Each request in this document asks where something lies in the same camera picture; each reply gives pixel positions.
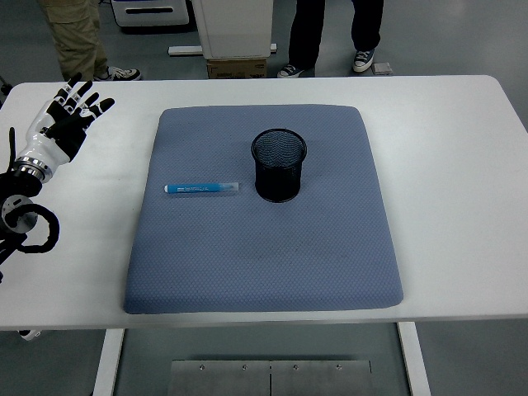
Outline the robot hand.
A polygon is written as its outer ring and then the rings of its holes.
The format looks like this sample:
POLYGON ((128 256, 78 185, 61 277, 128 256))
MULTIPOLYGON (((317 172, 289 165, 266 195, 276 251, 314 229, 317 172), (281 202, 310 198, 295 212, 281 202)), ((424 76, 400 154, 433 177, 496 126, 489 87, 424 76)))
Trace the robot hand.
POLYGON ((116 101, 92 92, 92 82, 75 74, 47 101, 26 132, 26 146, 18 162, 39 163, 50 170, 73 161, 87 137, 89 127, 116 101))

